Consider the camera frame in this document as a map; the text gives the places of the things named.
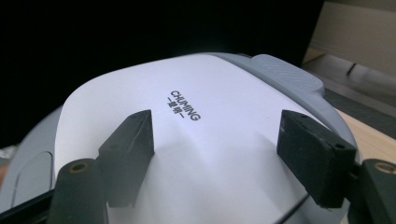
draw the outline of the black clamp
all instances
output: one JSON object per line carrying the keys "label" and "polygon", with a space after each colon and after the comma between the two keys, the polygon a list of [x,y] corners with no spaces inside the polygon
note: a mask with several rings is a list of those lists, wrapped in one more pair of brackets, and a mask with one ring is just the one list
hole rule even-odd
{"label": "black clamp", "polygon": [[277,154],[316,204],[339,208],[348,199],[351,224],[396,223],[396,165],[355,162],[357,149],[307,115],[284,110]]}
{"label": "black clamp", "polygon": [[107,224],[107,205],[134,205],[154,155],[151,111],[129,116],[99,156],[67,163],[58,173],[47,224]]}

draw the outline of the gray plastic part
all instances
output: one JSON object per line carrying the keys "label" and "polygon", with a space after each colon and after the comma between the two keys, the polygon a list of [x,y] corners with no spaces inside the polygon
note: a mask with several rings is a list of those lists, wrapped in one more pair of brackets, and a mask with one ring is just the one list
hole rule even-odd
{"label": "gray plastic part", "polygon": [[21,141],[0,189],[0,213],[54,188],[53,155],[62,107],[47,115]]}
{"label": "gray plastic part", "polygon": [[248,71],[282,92],[354,147],[352,132],[335,109],[323,99],[323,82],[299,67],[267,54],[252,58],[230,53],[207,53]]}

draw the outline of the printed logo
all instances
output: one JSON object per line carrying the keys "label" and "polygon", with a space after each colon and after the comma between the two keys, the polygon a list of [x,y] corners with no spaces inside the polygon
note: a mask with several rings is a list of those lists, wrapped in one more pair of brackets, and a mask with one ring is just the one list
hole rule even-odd
{"label": "printed logo", "polygon": [[182,118],[190,117],[192,120],[199,120],[201,118],[179,91],[172,91],[171,95],[171,97],[168,97],[168,105],[175,114],[179,114]]}

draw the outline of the black background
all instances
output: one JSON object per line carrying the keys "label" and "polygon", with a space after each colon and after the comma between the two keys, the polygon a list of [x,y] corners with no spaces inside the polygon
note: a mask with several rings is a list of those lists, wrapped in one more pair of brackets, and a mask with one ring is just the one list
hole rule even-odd
{"label": "black background", "polygon": [[80,85],[201,51],[300,66],[322,1],[2,1],[0,147],[18,144]]}

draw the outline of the white plastic surface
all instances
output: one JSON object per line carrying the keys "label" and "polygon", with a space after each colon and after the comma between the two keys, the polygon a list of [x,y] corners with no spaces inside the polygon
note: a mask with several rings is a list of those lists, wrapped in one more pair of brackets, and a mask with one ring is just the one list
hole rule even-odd
{"label": "white plastic surface", "polygon": [[[174,111],[177,97],[193,116]],[[127,116],[146,109],[155,155],[135,207],[109,209],[110,223],[274,223],[304,197],[276,142],[282,109],[311,115],[204,54],[121,69],[73,92],[58,123],[56,174],[70,161],[95,159]]]}

